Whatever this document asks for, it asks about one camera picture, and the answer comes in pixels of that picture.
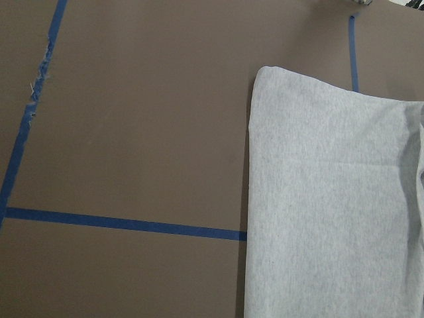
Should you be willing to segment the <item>aluminium frame post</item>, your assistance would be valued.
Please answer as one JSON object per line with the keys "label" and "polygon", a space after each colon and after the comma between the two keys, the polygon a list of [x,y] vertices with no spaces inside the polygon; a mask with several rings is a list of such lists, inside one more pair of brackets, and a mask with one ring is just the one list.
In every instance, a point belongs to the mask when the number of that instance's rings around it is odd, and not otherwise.
{"label": "aluminium frame post", "polygon": [[373,2],[373,0],[350,0],[354,3],[357,3],[359,5],[369,5]]}

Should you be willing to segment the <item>grey cartoon print t-shirt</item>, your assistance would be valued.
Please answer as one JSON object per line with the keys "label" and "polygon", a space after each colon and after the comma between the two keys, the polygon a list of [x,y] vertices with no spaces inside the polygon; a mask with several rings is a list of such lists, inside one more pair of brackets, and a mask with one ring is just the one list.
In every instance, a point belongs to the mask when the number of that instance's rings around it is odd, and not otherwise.
{"label": "grey cartoon print t-shirt", "polygon": [[423,103],[279,67],[249,121],[246,317],[423,316]]}

